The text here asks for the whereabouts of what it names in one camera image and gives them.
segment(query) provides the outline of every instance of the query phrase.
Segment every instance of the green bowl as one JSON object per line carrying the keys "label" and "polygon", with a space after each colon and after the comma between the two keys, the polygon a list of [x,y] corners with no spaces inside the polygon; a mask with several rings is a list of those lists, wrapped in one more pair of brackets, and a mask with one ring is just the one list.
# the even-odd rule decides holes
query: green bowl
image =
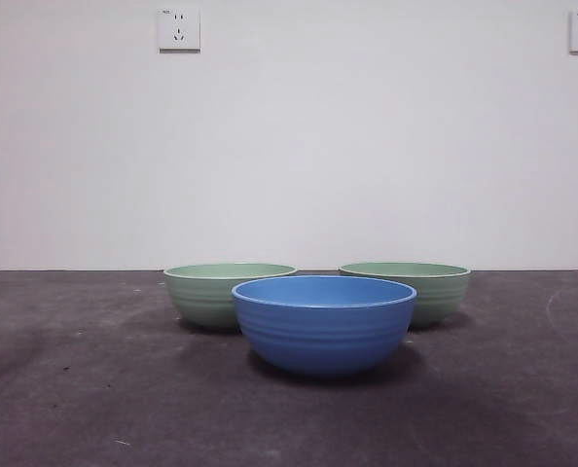
{"label": "green bowl", "polygon": [[339,268],[341,275],[393,280],[416,289],[411,326],[423,328],[453,313],[466,294],[471,271],[467,268],[425,263],[357,263]]}
{"label": "green bowl", "polygon": [[188,321],[207,328],[238,327],[231,290],[253,279],[291,275],[289,266],[261,263],[191,265],[163,272],[172,303]]}

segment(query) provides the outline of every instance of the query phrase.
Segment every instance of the dark gray floor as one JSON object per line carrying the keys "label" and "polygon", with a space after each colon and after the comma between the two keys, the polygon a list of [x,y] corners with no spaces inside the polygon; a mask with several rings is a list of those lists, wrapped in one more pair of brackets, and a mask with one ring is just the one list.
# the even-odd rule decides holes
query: dark gray floor
{"label": "dark gray floor", "polygon": [[0,272],[0,467],[578,466],[578,271],[475,272],[460,313],[317,382],[176,320],[158,272]]}

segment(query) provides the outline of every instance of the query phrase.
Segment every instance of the bowl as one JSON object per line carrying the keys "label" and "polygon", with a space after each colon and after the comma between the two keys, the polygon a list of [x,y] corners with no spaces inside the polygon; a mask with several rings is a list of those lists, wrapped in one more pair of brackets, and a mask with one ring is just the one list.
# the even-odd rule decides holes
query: bowl
{"label": "bowl", "polygon": [[416,291],[338,275],[261,279],[233,289],[241,332],[264,360],[289,372],[339,377],[374,367],[397,347]]}
{"label": "bowl", "polygon": [[416,289],[411,327],[424,328],[453,313],[466,294],[471,271],[467,268],[425,263],[357,263],[339,268],[341,275],[377,277]]}
{"label": "bowl", "polygon": [[187,321],[206,328],[234,329],[233,287],[247,280],[296,271],[281,265],[226,263],[166,269],[163,275],[172,303]]}

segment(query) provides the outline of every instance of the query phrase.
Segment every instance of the ribbed bowl exterior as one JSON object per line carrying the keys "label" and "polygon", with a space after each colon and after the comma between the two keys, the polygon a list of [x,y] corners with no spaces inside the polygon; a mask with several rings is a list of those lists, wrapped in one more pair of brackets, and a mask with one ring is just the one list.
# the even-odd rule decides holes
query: ribbed bowl exterior
{"label": "ribbed bowl exterior", "polygon": [[354,374],[388,357],[408,331],[415,301],[309,307],[234,296],[241,332],[255,352],[277,367],[314,377]]}
{"label": "ribbed bowl exterior", "polygon": [[431,326],[456,311],[466,295],[470,276],[469,272],[449,277],[405,277],[397,275],[382,277],[381,275],[349,272],[342,269],[340,269],[340,273],[341,275],[392,280],[410,285],[416,289],[415,311],[411,326],[417,328]]}
{"label": "ribbed bowl exterior", "polygon": [[231,289],[248,279],[165,277],[165,285],[181,316],[200,326],[236,328]]}

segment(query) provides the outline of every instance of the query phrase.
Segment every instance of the white wall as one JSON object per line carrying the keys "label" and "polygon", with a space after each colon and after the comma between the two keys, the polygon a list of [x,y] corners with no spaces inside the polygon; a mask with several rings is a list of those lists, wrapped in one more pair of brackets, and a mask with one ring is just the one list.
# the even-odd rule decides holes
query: white wall
{"label": "white wall", "polygon": [[578,268],[573,0],[0,0],[0,269]]}

